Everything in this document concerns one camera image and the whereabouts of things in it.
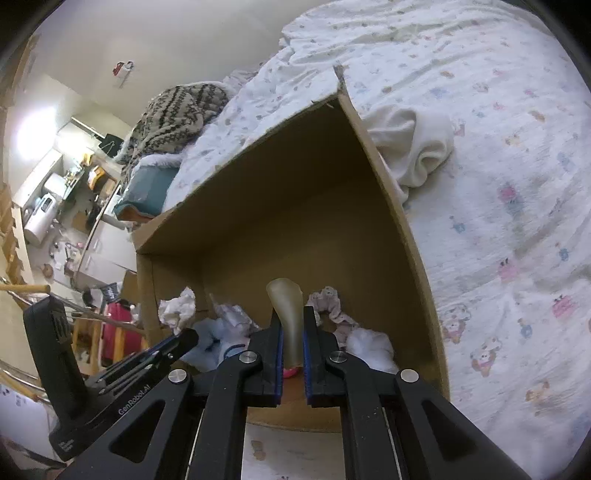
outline screw head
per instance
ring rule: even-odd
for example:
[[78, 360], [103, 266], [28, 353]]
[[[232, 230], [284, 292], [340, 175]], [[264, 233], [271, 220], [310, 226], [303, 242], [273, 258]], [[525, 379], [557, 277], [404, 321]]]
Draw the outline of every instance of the screw head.
[[335, 350], [329, 355], [329, 358], [332, 362], [341, 364], [347, 360], [347, 354], [341, 350]]
[[418, 373], [411, 368], [406, 368], [400, 372], [400, 378], [406, 383], [415, 383], [418, 380]]
[[240, 354], [240, 356], [238, 357], [238, 359], [243, 364], [251, 364], [253, 362], [256, 362], [257, 358], [258, 358], [258, 355], [256, 354], [256, 352], [253, 352], [251, 350], [246, 350], [245, 352], [242, 352]]
[[172, 383], [183, 383], [187, 379], [187, 372], [182, 368], [175, 368], [168, 374], [168, 379]]

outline white towel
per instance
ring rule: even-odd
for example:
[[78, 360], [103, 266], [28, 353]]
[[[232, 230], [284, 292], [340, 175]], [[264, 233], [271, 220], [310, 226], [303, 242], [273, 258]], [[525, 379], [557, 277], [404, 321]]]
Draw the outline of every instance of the white towel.
[[363, 118], [369, 136], [397, 186], [400, 202], [408, 189], [420, 187], [452, 152], [452, 122], [442, 113], [421, 108], [395, 108], [386, 97]]

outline wall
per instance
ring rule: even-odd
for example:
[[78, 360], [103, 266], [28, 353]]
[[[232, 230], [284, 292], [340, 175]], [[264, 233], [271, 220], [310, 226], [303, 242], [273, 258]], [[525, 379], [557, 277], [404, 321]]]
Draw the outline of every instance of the wall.
[[2, 174], [13, 193], [18, 190], [44, 155], [38, 158], [25, 158], [21, 155], [17, 147], [19, 126], [31, 113], [48, 107], [56, 109], [58, 130], [64, 127], [73, 115], [101, 134], [112, 133], [125, 138], [131, 129], [128, 124], [103, 107], [84, 98], [51, 76], [39, 72], [35, 62], [27, 81], [23, 82], [16, 95], [14, 105], [8, 109], [4, 138], [7, 146], [5, 155], [7, 162], [3, 165]]
[[[221, 80], [278, 50], [322, 0], [66, 0], [37, 31], [37, 68], [133, 125], [171, 85]], [[111, 70], [133, 60], [122, 89]]]
[[16, 192], [22, 182], [45, 155], [38, 158], [25, 158], [17, 148], [18, 128], [22, 121], [31, 113], [48, 107], [56, 109], [56, 127], [59, 129], [69, 122], [70, 117], [80, 109], [89, 107], [73, 90], [46, 74], [31, 79], [26, 90], [15, 98], [15, 104], [8, 109], [8, 120], [5, 133], [5, 144], [8, 147], [7, 164], [3, 167], [4, 180]]

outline white cabinet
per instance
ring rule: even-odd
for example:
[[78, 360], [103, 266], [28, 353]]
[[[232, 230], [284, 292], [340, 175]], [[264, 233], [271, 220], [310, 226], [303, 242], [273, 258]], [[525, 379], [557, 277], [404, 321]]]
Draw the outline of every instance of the white cabinet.
[[82, 259], [79, 275], [80, 274], [83, 279], [81, 283], [84, 286], [93, 287], [97, 282], [108, 285], [110, 283], [123, 281], [125, 268], [104, 259], [104, 257], [101, 257], [100, 255], [88, 251]]
[[127, 270], [137, 271], [131, 234], [103, 220], [99, 222], [92, 235], [88, 253], [98, 255]]

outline sticker on wall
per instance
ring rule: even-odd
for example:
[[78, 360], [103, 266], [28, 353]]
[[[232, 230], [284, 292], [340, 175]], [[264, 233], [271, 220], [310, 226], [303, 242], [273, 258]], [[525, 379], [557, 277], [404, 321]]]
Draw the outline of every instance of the sticker on wall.
[[127, 77], [131, 73], [131, 70], [134, 69], [134, 62], [131, 60], [128, 62], [120, 61], [115, 68], [113, 69], [113, 76], [115, 77], [115, 86], [117, 88], [123, 88]]

